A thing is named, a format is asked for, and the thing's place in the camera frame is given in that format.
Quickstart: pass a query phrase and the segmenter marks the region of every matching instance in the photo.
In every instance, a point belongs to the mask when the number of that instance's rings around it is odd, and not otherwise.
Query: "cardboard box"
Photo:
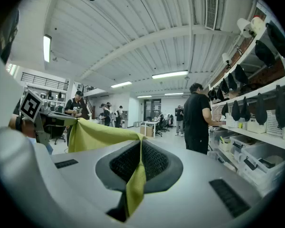
[[[154,128],[152,126],[151,127],[147,126],[146,136],[147,137],[153,137],[153,130],[154,130]],[[144,126],[143,125],[141,125],[141,132],[140,133],[144,135]]]

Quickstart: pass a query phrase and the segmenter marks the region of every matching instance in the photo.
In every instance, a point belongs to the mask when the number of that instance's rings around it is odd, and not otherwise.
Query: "air vent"
[[[206,21],[205,27],[215,29],[218,14],[218,0],[206,0]]]

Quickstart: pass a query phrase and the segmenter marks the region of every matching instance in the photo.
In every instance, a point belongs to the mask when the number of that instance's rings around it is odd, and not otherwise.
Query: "railing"
[[[86,93],[86,92],[88,92],[88,91],[91,91],[91,90],[94,90],[94,89],[96,89],[96,88],[94,88],[94,87],[92,87],[92,86],[89,86],[89,85],[85,85],[84,87],[83,87],[83,93]]]
[[[22,73],[21,81],[36,84],[36,85],[47,86],[47,87],[60,89],[60,90],[67,90],[68,88],[68,83],[59,82],[53,79],[44,78],[44,77],[40,77],[40,76],[36,76],[33,74],[28,74],[28,73]]]

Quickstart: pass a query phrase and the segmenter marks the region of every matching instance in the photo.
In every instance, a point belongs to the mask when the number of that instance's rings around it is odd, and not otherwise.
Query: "sleeve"
[[[211,110],[207,96],[200,95],[199,102],[200,102],[201,109],[209,108]]]
[[[71,105],[72,105],[72,100],[68,100],[67,104],[65,106],[65,111],[70,110],[71,109]]]

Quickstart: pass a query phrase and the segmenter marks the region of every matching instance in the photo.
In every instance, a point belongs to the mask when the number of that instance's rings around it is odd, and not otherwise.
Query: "black t-shirt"
[[[110,112],[107,109],[104,109],[104,123],[105,125],[109,124],[111,119],[110,119]]]
[[[207,137],[208,123],[203,117],[202,110],[211,107],[205,95],[193,93],[184,105],[185,136]]]
[[[73,110],[74,107],[76,107],[77,109],[81,108],[79,101],[76,103],[75,98],[73,98],[72,100],[68,100],[68,102],[66,103],[65,111],[66,110]]]
[[[184,112],[184,110],[183,110],[183,109],[177,110],[177,113],[176,113],[176,121],[182,121],[182,120],[184,120],[184,116],[181,115],[181,112]]]

